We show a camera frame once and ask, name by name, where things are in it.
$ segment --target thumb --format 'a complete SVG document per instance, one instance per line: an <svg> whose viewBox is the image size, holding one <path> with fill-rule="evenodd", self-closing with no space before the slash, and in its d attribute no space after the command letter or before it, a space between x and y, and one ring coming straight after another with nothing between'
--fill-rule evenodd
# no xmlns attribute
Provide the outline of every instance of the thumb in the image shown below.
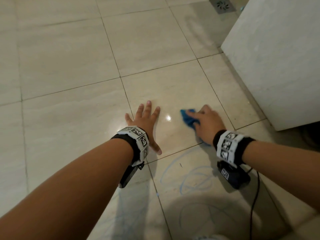
<svg viewBox="0 0 320 240"><path fill-rule="evenodd" d="M201 113L194 113L194 112L191 112L190 110L186 110L186 114L194 119L200 119L200 117L202 116Z"/></svg>
<svg viewBox="0 0 320 240"><path fill-rule="evenodd" d="M200 135L200 125L197 122L194 122L193 126L194 126L194 129L195 129L197 136L199 136Z"/></svg>
<svg viewBox="0 0 320 240"><path fill-rule="evenodd" d="M150 147L155 151L155 153L157 153L157 155L162 154L159 145L154 140L150 141Z"/></svg>

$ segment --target person's right hand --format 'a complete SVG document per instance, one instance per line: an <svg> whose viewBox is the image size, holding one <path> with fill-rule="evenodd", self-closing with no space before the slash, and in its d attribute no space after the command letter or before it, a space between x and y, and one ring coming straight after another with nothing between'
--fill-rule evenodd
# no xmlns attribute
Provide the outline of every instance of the person's right hand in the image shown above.
<svg viewBox="0 0 320 240"><path fill-rule="evenodd" d="M196 134L209 145L213 145L214 136L218 131L226 130L219 114L216 111L213 111L207 104L197 113L192 113L187 110L186 114L200 121L200 124L193 124Z"/></svg>

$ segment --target person's left hand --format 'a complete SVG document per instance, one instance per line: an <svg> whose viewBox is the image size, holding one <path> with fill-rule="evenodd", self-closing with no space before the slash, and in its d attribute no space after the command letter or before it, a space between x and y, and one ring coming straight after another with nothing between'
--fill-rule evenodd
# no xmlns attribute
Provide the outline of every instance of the person's left hand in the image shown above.
<svg viewBox="0 0 320 240"><path fill-rule="evenodd" d="M130 118L129 114L126 113L124 115L125 120L128 125L135 125L143 129L149 137L149 143L150 147L158 154L161 155L162 151L158 144L155 142L153 138L153 127L155 125L155 122L160 114L160 107L156 107L153 114L151 114L151 101L148 100L146 102L146 109L143 111L144 105L140 104L139 108L137 110L136 116L134 118L134 121Z"/></svg>

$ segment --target finger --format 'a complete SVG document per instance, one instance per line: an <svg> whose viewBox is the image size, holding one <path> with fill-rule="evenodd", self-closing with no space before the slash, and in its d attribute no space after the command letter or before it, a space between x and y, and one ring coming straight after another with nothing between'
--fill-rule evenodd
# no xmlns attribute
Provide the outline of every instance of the finger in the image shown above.
<svg viewBox="0 0 320 240"><path fill-rule="evenodd" d="M199 136L200 135L200 125L197 122L194 122L193 126L194 126L194 129L195 129L197 136Z"/></svg>
<svg viewBox="0 0 320 240"><path fill-rule="evenodd" d="M139 105L138 110L136 112L136 117L134 117L135 120L138 119L138 118L141 118L142 112L143 112L143 107L144 107L143 104Z"/></svg>
<svg viewBox="0 0 320 240"><path fill-rule="evenodd" d="M203 107L200 109L199 113L201 114L207 114L209 113L210 111L212 111L212 109L210 108L209 105L205 104L203 105Z"/></svg>
<svg viewBox="0 0 320 240"><path fill-rule="evenodd" d="M190 110L186 110L186 114L189 115L190 117L194 118L194 119L200 119L202 117L201 113L194 113L191 112Z"/></svg>
<svg viewBox="0 0 320 240"><path fill-rule="evenodd" d="M159 145L154 140L150 141L150 147L155 151L155 153L157 153L157 155L162 154L162 151L161 151Z"/></svg>
<svg viewBox="0 0 320 240"><path fill-rule="evenodd" d="M125 120L126 120L126 122L127 122L128 125L129 125L129 123L132 123L132 119L130 118L130 115L129 115L128 113L126 113L126 114L124 115L124 118L125 118Z"/></svg>
<svg viewBox="0 0 320 240"><path fill-rule="evenodd" d="M159 114L160 114L160 107L157 106L155 111L153 112L153 114L151 115L151 120L153 122L155 122L157 120L157 118L159 117Z"/></svg>
<svg viewBox="0 0 320 240"><path fill-rule="evenodd" d="M146 102L146 109L144 110L142 117L149 118L150 117L150 113L151 113L151 101L148 100Z"/></svg>

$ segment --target cord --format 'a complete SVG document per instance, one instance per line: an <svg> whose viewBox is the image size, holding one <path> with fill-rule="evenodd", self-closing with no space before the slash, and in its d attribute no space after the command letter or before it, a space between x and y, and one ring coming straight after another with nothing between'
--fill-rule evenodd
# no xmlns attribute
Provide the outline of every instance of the cord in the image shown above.
<svg viewBox="0 0 320 240"><path fill-rule="evenodd" d="M260 190L260 176L259 176L259 172L257 172L257 176L258 176L258 187L257 187L257 192L256 192L256 195L254 197L254 200L253 200L253 203L252 203L252 206L251 206L251 212L250 212L250 240L252 240L252 214L254 212L254 205L256 204L256 201L257 201L257 198L258 198L258 194L259 194L259 190Z"/></svg>

